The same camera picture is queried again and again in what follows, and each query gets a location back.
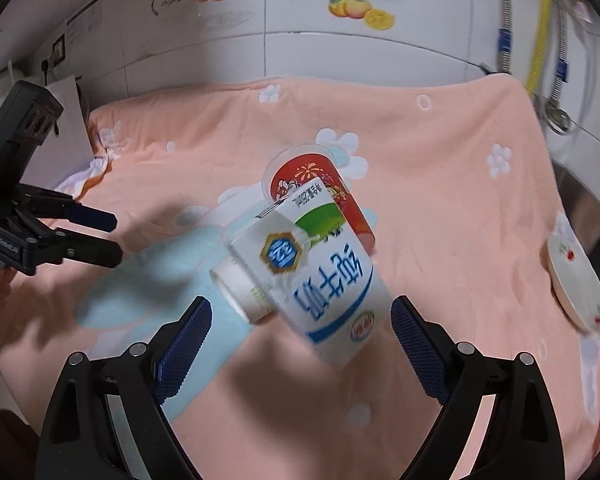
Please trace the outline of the white paper cup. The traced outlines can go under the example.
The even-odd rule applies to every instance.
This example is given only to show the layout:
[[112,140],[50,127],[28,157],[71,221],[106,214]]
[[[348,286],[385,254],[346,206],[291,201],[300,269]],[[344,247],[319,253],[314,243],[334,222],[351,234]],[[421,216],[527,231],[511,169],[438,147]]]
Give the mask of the white paper cup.
[[209,274],[226,301],[249,324],[258,324],[275,312],[272,301],[232,256],[225,257]]

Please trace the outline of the white milk carton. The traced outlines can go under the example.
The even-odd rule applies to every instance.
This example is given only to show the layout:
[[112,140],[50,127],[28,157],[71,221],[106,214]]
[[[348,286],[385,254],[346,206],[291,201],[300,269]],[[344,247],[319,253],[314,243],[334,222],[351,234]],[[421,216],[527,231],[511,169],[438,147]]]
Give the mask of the white milk carton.
[[228,252],[332,365],[351,361],[389,311],[387,286],[319,178],[262,212]]

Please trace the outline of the red paper cup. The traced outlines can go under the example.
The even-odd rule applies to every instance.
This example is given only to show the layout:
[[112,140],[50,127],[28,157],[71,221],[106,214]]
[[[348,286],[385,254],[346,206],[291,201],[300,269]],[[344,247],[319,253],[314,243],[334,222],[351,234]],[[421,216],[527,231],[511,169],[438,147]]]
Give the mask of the red paper cup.
[[350,191],[350,182],[365,177],[367,170],[368,162],[363,157],[350,155],[343,148],[297,145],[287,148],[268,163],[261,180],[262,192],[267,200],[277,202],[319,178],[366,252],[371,254],[375,248],[375,234]]

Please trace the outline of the white saucer plate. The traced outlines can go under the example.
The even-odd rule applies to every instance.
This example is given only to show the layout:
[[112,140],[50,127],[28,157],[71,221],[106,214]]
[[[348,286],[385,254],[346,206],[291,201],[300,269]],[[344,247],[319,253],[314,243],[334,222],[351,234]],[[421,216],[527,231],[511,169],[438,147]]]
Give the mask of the white saucer plate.
[[555,233],[546,243],[550,280],[562,310],[583,333],[600,332],[600,280],[577,240]]

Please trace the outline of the peach flowered towel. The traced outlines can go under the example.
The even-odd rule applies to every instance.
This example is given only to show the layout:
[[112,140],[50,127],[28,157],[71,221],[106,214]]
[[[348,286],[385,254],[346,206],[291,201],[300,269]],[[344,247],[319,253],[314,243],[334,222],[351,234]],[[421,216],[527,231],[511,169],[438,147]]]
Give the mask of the peach flowered towel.
[[40,428],[69,354],[115,356],[197,296],[213,324],[166,414],[207,479],[395,479],[439,413],[388,323],[346,367],[281,318],[252,326],[213,284],[226,241],[266,205],[266,166],[326,148],[375,234],[392,296],[487,356],[538,360],[568,478],[600,452],[600,334],[550,284],[562,220],[550,156],[516,79],[377,88],[306,79],[158,91],[94,110],[105,174],[84,194],[118,218],[114,270],[20,276],[0,307],[0,372]]

